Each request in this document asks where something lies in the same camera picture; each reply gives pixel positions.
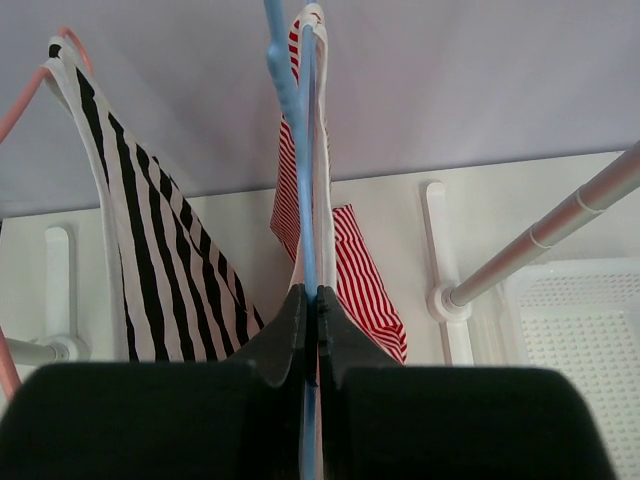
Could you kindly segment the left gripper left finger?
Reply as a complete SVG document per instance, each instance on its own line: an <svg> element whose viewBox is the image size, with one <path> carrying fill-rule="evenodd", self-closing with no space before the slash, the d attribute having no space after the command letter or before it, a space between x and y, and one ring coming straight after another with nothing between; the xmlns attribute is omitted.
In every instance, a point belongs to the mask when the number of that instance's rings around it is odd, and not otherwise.
<svg viewBox="0 0 640 480"><path fill-rule="evenodd" d="M1 422L5 479L298 479L307 298L220 362L36 370Z"/></svg>

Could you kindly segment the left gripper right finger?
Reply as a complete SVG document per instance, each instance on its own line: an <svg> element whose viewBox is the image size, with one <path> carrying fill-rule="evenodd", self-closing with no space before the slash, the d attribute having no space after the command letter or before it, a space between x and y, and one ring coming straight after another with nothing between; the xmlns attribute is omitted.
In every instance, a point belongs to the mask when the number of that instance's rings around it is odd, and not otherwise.
<svg viewBox="0 0 640 480"><path fill-rule="evenodd" d="M403 366L318 291L329 479L611 479L589 409L560 373Z"/></svg>

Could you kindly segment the blue hanger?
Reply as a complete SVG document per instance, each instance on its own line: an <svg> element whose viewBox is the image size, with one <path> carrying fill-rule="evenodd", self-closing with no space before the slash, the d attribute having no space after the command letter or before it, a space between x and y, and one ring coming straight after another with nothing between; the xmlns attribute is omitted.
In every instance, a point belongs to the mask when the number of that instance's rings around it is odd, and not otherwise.
<svg viewBox="0 0 640 480"><path fill-rule="evenodd" d="M264 3L270 32L266 58L281 111L292 130L296 181L298 187L300 241L304 288L307 300L304 343L304 403L301 434L301 477L316 479L322 462L318 441L318 385L317 385L317 267L313 233L313 151L316 46L312 27L301 27L299 70L291 71L288 49L289 28L285 22L282 3Z"/></svg>

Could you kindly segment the red white striped tank top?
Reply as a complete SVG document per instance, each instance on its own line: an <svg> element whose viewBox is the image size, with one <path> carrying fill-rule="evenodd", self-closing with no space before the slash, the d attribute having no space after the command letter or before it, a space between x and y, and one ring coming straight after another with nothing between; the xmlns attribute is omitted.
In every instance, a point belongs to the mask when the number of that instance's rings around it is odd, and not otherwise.
<svg viewBox="0 0 640 480"><path fill-rule="evenodd" d="M407 359L404 325L384 288L383 281L366 247L351 205L333 206L329 139L325 115L328 38L324 12L316 2L307 4L289 28L288 49L291 71L299 70L301 27L312 27L316 46L313 233L318 286L333 289L347 318L396 363ZM278 176L270 228L294 263L291 281L304 284L300 241L295 146L284 113L279 127Z"/></svg>

